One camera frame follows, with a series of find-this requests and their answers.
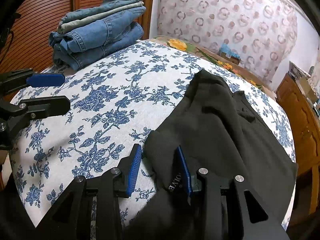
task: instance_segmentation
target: denim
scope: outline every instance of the denim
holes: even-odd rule
[[[67,64],[74,70],[82,69],[113,52],[134,44],[135,41],[140,39],[144,34],[143,29],[136,22],[132,22],[127,28],[129,31],[121,40],[89,49],[85,52],[68,54],[64,49],[61,49],[59,43],[56,43],[54,45],[53,62],[56,65]]]
[[[144,6],[140,6],[117,12],[66,34],[51,32],[49,45],[55,47],[59,43],[60,50],[72,54],[119,41],[129,32],[126,27],[145,10]]]
[[[124,5],[140,2],[142,0],[103,0],[102,4],[97,7],[79,9],[73,12],[68,12],[62,19],[61,24],[68,23],[74,20],[81,20],[91,15],[106,12],[114,8],[118,8]]]
[[[61,26],[58,26],[57,28],[57,33],[59,34],[65,34],[65,33],[68,33],[76,28],[80,28],[80,27],[83,27],[83,26],[86,26],[90,23],[93,23],[97,20],[101,20],[111,14],[115,14],[117,12],[120,12],[120,11],[124,11],[124,10],[128,10],[130,8],[136,8],[136,7],[140,7],[143,5],[143,2],[136,2],[136,3],[132,3],[132,4],[128,4],[128,5],[125,5],[125,6],[121,6],[121,7],[118,7],[118,8],[115,8],[115,9],[112,9],[110,11],[107,11],[107,12],[103,12],[103,13],[98,13],[98,14],[95,14],[95,15],[92,15],[92,16],[88,16],[86,18],[83,18],[81,20],[75,20],[75,21],[72,21],[72,22],[68,22],[68,23],[64,23],[62,24]]]

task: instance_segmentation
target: clothing label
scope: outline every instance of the clothing label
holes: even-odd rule
[[[173,192],[175,188],[182,188],[182,181],[181,181],[181,173],[178,173],[174,180],[171,182],[170,186],[168,187],[170,192]]]

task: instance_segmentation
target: sheer curtain with circle pattern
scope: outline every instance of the sheer curtain with circle pattern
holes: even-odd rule
[[[208,48],[223,43],[240,66],[270,84],[297,39],[295,9],[286,0],[160,0],[158,34]]]

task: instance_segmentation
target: blue floral pattern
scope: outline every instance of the blue floral pattern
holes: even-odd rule
[[[190,80],[201,69],[219,75],[235,92],[243,90],[292,161],[294,144],[283,109],[263,92],[235,74],[208,61],[150,41],[122,49],[74,72],[61,71],[61,87],[25,88],[12,103],[27,98],[65,95],[71,109],[64,116],[35,120],[22,130],[10,151],[10,161],[20,197],[37,225],[45,212],[77,175],[100,176],[128,156],[134,143],[143,145],[182,99]],[[158,190],[156,173],[143,158],[135,191],[120,199],[122,223],[128,225]],[[286,228],[292,202],[284,218]],[[91,233],[95,238],[93,202]]]

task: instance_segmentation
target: black cable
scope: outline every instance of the black cable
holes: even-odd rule
[[[1,65],[1,63],[2,63],[2,61],[3,61],[3,59],[4,59],[4,57],[5,57],[5,55],[7,55],[7,52],[9,51],[10,46],[11,46],[12,41],[13,41],[13,37],[14,37],[13,31],[9,31],[9,33],[11,34],[11,41],[10,41],[10,43],[9,43],[9,46],[8,46],[8,48],[7,48],[7,51],[4,53],[2,59],[0,60],[0,65]]]

